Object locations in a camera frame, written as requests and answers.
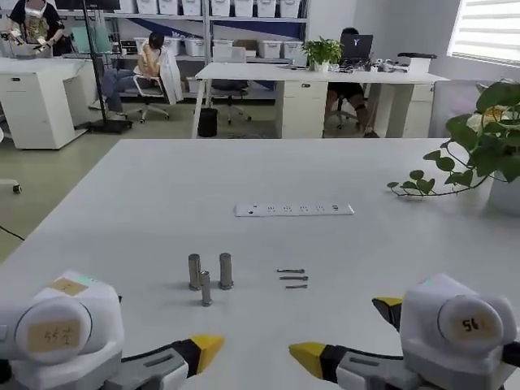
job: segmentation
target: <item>computer monitor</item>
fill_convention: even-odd
[[[119,0],[85,0],[88,10],[113,11],[120,10]],[[57,10],[81,10],[83,0],[56,0]]]
[[[343,60],[365,60],[371,56],[373,35],[352,35],[344,34],[341,36],[341,59]]]

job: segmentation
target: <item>floor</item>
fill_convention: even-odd
[[[0,144],[0,177],[17,179],[23,193],[15,195],[10,188],[0,188],[0,225],[27,237],[62,201],[72,188],[120,139],[125,138],[189,138],[192,104],[170,107],[171,118],[149,113],[146,123],[134,123],[122,136],[85,134],[61,150],[17,150],[11,140]],[[246,106],[253,117],[250,123],[241,118],[231,126],[225,118],[219,122],[219,137],[270,138],[274,136],[274,107]],[[359,137],[353,121],[337,130],[336,118],[327,124],[325,137]],[[0,231],[0,263],[20,244],[20,240]]]

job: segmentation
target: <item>person sitting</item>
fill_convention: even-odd
[[[158,32],[152,32],[148,41],[142,46],[141,55],[137,60],[137,66],[133,70],[129,69],[107,69],[101,80],[101,91],[103,101],[108,106],[109,111],[116,115],[124,115],[123,103],[120,93],[126,89],[135,88],[134,76],[144,76],[146,80],[139,80],[141,88],[153,88],[155,83],[152,77],[159,77],[161,71],[160,57],[163,52],[164,36]],[[97,100],[90,106],[94,110],[101,110],[101,104]]]
[[[359,31],[353,27],[343,30],[341,36],[359,35]],[[358,83],[329,83],[327,89],[327,101],[325,103],[325,119],[332,112],[332,107],[338,99],[347,99],[350,106],[356,111],[357,121],[363,131],[363,138],[379,138],[373,128],[369,127],[371,116],[365,105],[365,93]]]

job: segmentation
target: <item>handwritten label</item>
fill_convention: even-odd
[[[455,318],[453,328],[459,340],[486,340],[498,334],[496,324],[488,314]]]
[[[53,288],[54,290],[61,291],[62,293],[65,293],[67,295],[70,295],[71,297],[74,297],[75,295],[78,295],[82,291],[89,288],[88,286],[79,284],[73,280],[69,280],[66,278],[54,281],[49,287]]]
[[[78,319],[34,323],[28,327],[28,351],[53,352],[76,348],[80,344],[81,322]]]

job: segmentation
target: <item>window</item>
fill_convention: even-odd
[[[520,0],[461,0],[448,55],[520,67]]]

